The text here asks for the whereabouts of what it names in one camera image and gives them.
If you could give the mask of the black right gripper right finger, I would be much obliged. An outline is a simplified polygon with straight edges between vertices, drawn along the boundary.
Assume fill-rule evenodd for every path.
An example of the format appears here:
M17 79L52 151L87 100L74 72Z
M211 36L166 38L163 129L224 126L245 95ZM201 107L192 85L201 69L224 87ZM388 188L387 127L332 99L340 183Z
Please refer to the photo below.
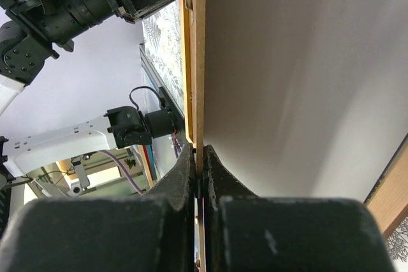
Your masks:
M208 271L393 271L372 214L344 198L260 197L205 147Z

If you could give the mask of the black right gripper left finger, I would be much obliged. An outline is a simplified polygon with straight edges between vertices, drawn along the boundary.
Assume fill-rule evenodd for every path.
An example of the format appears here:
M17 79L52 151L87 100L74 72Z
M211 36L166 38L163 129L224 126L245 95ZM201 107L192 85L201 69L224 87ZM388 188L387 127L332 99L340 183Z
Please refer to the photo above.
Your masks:
M194 271L194 154L141 196L38 199L1 239L2 271Z

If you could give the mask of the brown frame backing board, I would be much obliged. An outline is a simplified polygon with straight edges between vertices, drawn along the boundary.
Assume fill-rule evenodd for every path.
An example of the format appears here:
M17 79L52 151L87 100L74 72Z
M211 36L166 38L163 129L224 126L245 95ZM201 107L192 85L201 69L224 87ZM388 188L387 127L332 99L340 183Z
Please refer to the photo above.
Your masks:
M195 68L196 68L196 167L202 175L204 150L204 95L205 95L205 26L206 0L194 0Z

